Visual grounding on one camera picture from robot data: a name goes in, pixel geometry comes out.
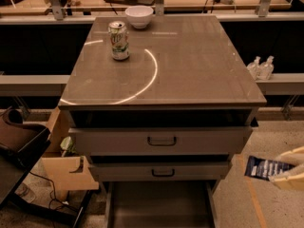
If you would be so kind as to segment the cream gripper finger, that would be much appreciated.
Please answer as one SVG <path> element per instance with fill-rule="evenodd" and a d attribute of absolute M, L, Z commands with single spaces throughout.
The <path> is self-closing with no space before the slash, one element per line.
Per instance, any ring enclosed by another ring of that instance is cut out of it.
<path fill-rule="evenodd" d="M 298 166 L 304 163 L 304 146 L 281 153 L 275 158 L 275 160 Z"/>
<path fill-rule="evenodd" d="M 269 178 L 270 182 L 282 190 L 304 191 L 304 169 L 301 166 Z"/>

